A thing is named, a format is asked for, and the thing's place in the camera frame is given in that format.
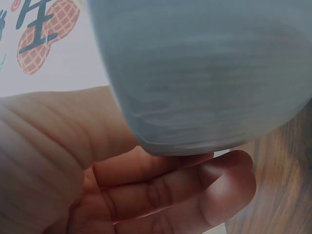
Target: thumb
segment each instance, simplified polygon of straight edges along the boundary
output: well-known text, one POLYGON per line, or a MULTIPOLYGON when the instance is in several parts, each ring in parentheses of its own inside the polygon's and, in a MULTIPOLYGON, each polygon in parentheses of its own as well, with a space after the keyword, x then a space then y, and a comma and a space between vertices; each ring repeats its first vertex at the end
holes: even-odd
POLYGON ((77 198, 84 169, 135 145, 107 87, 0 99, 1 231, 42 232, 77 198))

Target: wooden table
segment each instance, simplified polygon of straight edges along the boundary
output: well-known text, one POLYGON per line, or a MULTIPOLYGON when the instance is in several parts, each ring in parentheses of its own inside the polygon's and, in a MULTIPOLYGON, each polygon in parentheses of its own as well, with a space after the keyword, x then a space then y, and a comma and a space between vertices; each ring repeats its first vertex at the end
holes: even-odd
POLYGON ((254 161, 254 200, 228 234, 312 234, 312 102, 292 121, 239 147, 254 161))

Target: light blue bowl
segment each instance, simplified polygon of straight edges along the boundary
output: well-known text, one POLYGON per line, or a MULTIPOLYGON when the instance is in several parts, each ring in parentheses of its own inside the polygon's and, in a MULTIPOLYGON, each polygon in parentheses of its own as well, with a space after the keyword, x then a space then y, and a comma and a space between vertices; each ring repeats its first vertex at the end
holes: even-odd
POLYGON ((142 147, 238 146, 312 97, 310 0, 89 0, 104 66, 142 147))

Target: printed chinese character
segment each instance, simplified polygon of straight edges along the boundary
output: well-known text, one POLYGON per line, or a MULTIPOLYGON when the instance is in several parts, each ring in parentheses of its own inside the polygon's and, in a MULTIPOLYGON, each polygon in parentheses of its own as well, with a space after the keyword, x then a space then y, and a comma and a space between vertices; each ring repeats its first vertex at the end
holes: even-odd
POLYGON ((2 32, 5 27, 5 17, 6 17, 6 11, 3 12, 3 10, 0 11, 0 41, 2 39, 2 32))
POLYGON ((37 14, 37 19, 27 25, 28 28, 35 27, 34 40, 31 44, 21 48, 19 51, 20 54, 22 54, 28 50, 34 49, 34 48, 36 48, 36 47, 38 47, 44 43, 47 43, 48 41, 51 41, 58 36, 57 33, 52 33, 46 37, 41 37, 43 24, 46 21, 50 20, 54 15, 54 14, 49 14, 47 16, 45 15, 46 4, 47 4, 47 2, 50 2, 50 1, 51 0, 40 0, 39 2, 37 2, 33 5, 30 5, 31 0, 25 0, 25 3, 24 3, 24 5, 20 11, 20 14, 19 14, 19 18, 18 18, 18 21, 16 24, 16 29, 21 28, 21 26, 24 23, 26 14, 28 12, 38 8, 38 14, 37 14))

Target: finger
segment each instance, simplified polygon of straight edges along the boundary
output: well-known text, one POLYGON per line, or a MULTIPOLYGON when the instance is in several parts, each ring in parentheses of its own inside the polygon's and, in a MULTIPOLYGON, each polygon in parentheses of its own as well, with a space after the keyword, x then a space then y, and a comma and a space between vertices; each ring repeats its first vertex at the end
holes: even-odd
POLYGON ((84 169, 137 145, 108 87, 24 94, 3 98, 1 104, 1 119, 24 132, 34 147, 50 154, 48 139, 84 169))
POLYGON ((122 184, 147 181, 163 174, 191 167, 213 158, 214 154, 182 157, 154 157, 141 147, 94 163, 93 170, 99 187, 113 187, 122 184))
POLYGON ((118 223, 115 229, 119 234, 202 234, 248 205, 255 190, 252 172, 246 167, 244 170, 236 167, 224 173, 198 197, 157 214, 118 223))
POLYGON ((198 195, 233 168, 250 172, 250 162, 246 153, 231 152, 145 183, 102 190, 102 196, 110 208, 113 221, 139 217, 198 195))

